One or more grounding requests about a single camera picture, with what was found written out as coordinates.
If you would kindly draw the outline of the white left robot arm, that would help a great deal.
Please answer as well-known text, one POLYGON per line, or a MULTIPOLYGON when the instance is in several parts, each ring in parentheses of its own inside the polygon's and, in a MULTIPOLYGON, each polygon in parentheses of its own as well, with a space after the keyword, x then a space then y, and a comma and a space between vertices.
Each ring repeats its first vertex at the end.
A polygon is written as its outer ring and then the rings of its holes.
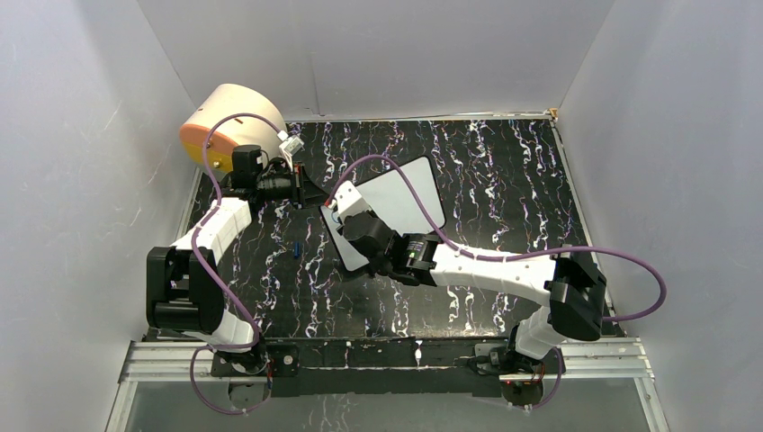
POLYGON ((265 202, 286 201, 313 208, 328 198, 302 163, 268 157, 257 145, 232 153, 232 170, 223 178, 220 200, 183 237, 147 256, 146 316, 155 329, 173 330, 219 350, 246 374, 267 367, 269 352, 253 317, 239 302, 229 311, 231 290, 217 265, 232 242, 252 222, 252 211, 265 202))

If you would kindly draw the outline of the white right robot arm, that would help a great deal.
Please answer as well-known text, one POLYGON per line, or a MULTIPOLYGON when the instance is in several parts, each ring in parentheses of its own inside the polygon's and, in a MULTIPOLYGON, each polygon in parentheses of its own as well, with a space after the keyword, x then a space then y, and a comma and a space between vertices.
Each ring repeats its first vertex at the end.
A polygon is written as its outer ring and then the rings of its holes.
POLYGON ((606 277, 588 251, 491 256, 486 249, 450 248, 435 234, 400 235, 371 211, 345 218, 338 233, 372 275, 407 286, 469 286, 538 304, 510 333, 507 362, 519 373, 531 372, 566 340, 602 335, 606 277))

